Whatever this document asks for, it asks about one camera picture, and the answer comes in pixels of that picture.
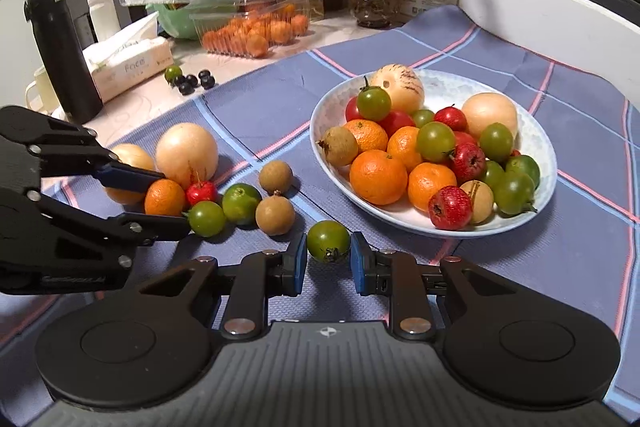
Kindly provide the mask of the striped melon in plate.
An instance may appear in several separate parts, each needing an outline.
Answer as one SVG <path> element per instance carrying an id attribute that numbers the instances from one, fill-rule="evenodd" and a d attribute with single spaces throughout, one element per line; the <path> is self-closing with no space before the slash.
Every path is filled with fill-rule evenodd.
<path id="1" fill-rule="evenodd" d="M 423 107 L 423 83 L 408 66 L 385 65 L 372 75 L 369 83 L 373 87 L 382 88 L 390 96 L 392 109 L 396 112 L 411 115 Z"/>

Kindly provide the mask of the orange tangerine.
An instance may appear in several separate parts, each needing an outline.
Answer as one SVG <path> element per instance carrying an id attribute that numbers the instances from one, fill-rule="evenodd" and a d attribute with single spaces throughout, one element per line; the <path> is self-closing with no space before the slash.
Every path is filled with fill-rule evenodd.
<path id="1" fill-rule="evenodd" d="M 152 216 L 181 217 L 186 207 L 186 193 L 175 181 L 160 179 L 146 192 L 144 212 Z"/>

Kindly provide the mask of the small red fruit on cloth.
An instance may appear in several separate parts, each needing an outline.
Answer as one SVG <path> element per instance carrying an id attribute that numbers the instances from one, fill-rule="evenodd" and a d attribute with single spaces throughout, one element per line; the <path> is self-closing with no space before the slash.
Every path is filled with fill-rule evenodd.
<path id="1" fill-rule="evenodd" d="M 216 202 L 217 187 L 212 181 L 198 181 L 186 189 L 186 200 L 190 207 L 199 202 Z"/>

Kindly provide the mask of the white fruit plate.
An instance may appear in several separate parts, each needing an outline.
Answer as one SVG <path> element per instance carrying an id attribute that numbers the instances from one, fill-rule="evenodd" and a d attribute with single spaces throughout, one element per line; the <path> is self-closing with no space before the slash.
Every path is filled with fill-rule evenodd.
<path id="1" fill-rule="evenodd" d="M 323 95 L 312 112 L 310 139 L 332 183 L 371 216 L 425 235 L 476 239 L 536 218 L 551 202 L 558 179 L 555 151 L 541 124 L 510 98 L 518 112 L 516 138 L 503 124 L 490 124 L 475 139 L 464 102 L 477 93 L 500 92 L 446 72 L 416 75 L 424 103 L 411 115 L 393 110 L 390 96 L 370 85 L 372 76 L 346 80 Z M 349 168 L 365 150 L 385 150 L 405 165 L 407 188 L 395 204 L 372 205 L 352 191 Z M 465 191 L 473 206 L 471 222 L 458 231 L 436 229 L 428 215 L 430 199 L 448 185 Z"/>

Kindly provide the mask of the smooth yellow melon in plate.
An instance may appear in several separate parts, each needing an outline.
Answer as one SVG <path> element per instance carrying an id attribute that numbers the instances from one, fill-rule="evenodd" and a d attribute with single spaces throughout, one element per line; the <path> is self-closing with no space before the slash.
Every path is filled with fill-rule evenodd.
<path id="1" fill-rule="evenodd" d="M 513 136 L 518 135 L 518 112 L 505 95 L 494 92 L 477 93 L 468 98 L 462 113 L 468 124 L 469 134 L 478 139 L 490 124 L 503 124 Z"/>

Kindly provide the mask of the black thermos bottle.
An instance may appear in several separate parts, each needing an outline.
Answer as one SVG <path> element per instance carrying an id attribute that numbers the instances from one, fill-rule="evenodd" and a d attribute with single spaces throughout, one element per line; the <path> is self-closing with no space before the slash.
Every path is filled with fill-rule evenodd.
<path id="1" fill-rule="evenodd" d="M 26 0 L 24 14 L 64 113 L 75 124 L 87 124 L 101 112 L 103 102 L 66 0 Z"/>

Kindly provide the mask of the green plastic bowl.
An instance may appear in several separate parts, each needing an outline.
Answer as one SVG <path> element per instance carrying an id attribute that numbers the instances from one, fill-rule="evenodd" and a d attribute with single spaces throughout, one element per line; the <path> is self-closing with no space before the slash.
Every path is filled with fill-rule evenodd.
<path id="1" fill-rule="evenodd" d="M 195 15 L 236 12 L 235 0 L 193 0 L 187 4 L 147 4 L 146 14 L 157 13 L 161 31 L 175 39 L 196 40 Z"/>

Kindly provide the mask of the clear box of kumquats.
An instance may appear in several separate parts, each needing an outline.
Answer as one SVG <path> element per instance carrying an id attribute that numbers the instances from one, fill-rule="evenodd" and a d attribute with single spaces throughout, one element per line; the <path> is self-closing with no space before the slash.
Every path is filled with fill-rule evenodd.
<path id="1" fill-rule="evenodd" d="M 208 53 L 262 58 L 308 34 L 314 0 L 198 0 L 190 9 Z"/>

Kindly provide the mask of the large yellow melon on cloth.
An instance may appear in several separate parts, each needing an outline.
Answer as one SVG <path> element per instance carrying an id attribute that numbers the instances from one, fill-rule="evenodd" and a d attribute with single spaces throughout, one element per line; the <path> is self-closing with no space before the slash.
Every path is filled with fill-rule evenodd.
<path id="1" fill-rule="evenodd" d="M 196 182 L 212 179 L 218 159 L 213 135 L 192 122 L 180 122 L 169 128 L 155 147 L 157 169 L 183 190 Z"/>

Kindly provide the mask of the large front tangerine in plate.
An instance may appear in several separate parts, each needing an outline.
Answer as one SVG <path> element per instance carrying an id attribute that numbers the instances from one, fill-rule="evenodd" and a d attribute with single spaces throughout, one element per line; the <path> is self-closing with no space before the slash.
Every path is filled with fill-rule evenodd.
<path id="1" fill-rule="evenodd" d="M 400 159 L 385 150 L 365 150 L 350 165 L 349 183 L 361 199 L 386 206 L 404 196 L 408 172 Z"/>

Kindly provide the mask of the green lime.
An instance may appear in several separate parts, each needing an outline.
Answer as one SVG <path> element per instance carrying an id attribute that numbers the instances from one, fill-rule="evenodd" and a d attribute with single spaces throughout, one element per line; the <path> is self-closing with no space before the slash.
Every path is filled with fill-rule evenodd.
<path id="1" fill-rule="evenodd" d="M 222 196 L 222 210 L 227 219 L 234 225 L 249 227 L 255 223 L 257 206 L 262 195 L 253 185 L 235 183 L 227 188 Z"/>

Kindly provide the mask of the green tomato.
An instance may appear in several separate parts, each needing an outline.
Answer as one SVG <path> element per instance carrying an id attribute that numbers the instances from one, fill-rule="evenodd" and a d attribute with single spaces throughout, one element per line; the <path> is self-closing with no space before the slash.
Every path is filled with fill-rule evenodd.
<path id="1" fill-rule="evenodd" d="M 349 231 L 336 221 L 319 221 L 307 234 L 308 253 L 323 263 L 333 263 L 346 258 L 349 245 Z"/>
<path id="2" fill-rule="evenodd" d="M 188 220 L 192 231 L 202 237 L 218 235 L 227 223 L 224 210 L 209 200 L 195 204 L 188 212 Z"/>

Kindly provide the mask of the blue plaid tablecloth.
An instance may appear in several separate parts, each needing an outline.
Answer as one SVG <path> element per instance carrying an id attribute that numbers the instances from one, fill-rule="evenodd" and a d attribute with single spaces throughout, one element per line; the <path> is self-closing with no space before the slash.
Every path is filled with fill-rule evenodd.
<path id="1" fill-rule="evenodd" d="M 6 426 L 634 426 L 639 114 L 460 10 L 114 147 L 1 111 Z"/>

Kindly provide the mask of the brown longan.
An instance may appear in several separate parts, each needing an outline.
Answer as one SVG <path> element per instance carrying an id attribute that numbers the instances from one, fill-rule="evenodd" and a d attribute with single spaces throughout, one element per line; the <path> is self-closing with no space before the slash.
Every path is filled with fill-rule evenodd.
<path id="1" fill-rule="evenodd" d="M 283 160 L 272 160 L 260 170 L 258 181 L 268 194 L 285 194 L 292 185 L 293 171 Z"/>
<path id="2" fill-rule="evenodd" d="M 288 233 L 294 225 L 295 217 L 293 205 L 281 195 L 272 195 L 262 200 L 255 213 L 258 228 L 269 236 Z"/>

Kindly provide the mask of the small green fruit on table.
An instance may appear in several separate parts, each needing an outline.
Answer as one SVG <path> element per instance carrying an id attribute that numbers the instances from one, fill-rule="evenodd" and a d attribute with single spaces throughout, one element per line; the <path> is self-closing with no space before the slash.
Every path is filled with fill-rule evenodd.
<path id="1" fill-rule="evenodd" d="M 164 78 L 168 83 L 174 83 L 175 79 L 182 75 L 182 69 L 178 65 L 170 65 L 165 69 Z"/>

